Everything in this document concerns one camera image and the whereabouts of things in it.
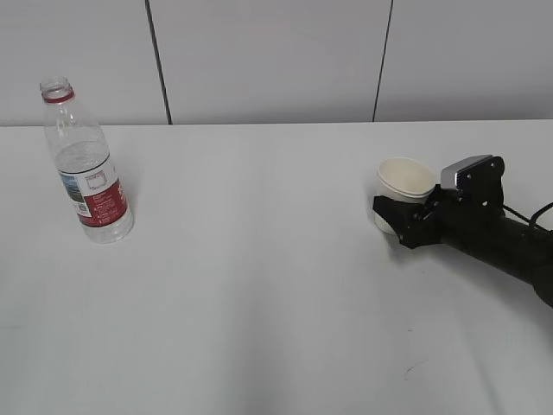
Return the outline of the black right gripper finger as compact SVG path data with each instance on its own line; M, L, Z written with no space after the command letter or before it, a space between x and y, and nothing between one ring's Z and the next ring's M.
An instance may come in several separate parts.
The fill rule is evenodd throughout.
M403 246L415 246L412 225L415 221L413 215L417 212L417 204L376 195L373 197L372 211L375 225L382 233L396 235Z
M435 207L437 204L439 204L441 201L442 201L442 187L440 184L437 183L433 188L432 192L429 194L429 197L425 202L425 206L432 208L432 207Z

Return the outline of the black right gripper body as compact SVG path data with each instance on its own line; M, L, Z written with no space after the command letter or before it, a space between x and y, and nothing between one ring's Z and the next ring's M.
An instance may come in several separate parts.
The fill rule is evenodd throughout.
M415 246L432 246L444 244L455 249L466 249L467 242L453 229L453 208L463 203L463 194L459 190L443 190L442 201L435 207L426 207L425 203L417 204L412 225Z

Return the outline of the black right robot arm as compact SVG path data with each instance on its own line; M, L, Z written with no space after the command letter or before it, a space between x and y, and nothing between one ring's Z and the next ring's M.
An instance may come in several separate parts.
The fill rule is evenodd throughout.
M451 246L529 284L552 305L552 234L506 217L492 201L436 186L423 204L377 195L372 209L401 245Z

